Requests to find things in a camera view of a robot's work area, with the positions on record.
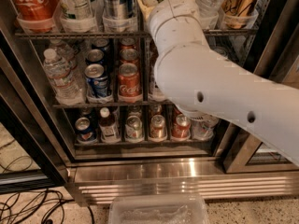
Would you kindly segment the yellow taped gripper finger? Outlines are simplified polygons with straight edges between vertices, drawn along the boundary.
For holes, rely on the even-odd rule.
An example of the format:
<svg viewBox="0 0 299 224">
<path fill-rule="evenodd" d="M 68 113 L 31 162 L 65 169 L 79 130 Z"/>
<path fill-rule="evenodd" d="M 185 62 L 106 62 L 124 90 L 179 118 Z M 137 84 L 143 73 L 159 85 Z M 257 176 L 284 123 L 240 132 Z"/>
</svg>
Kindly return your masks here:
<svg viewBox="0 0 299 224">
<path fill-rule="evenodd" d="M 147 21 L 150 13 L 158 5 L 157 0 L 137 0 L 139 8 L 143 14 L 144 20 Z"/>
</svg>

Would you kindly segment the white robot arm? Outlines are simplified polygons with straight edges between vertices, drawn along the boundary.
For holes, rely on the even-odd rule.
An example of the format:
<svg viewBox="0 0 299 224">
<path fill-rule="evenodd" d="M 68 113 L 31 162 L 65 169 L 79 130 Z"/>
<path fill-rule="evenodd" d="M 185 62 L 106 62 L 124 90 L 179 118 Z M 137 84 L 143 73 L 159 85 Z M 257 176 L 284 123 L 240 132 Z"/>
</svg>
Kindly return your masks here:
<svg viewBox="0 0 299 224">
<path fill-rule="evenodd" d="M 155 81 L 187 117 L 225 119 L 299 164 L 299 90 L 212 50 L 194 0 L 137 0 L 158 50 Z"/>
</svg>

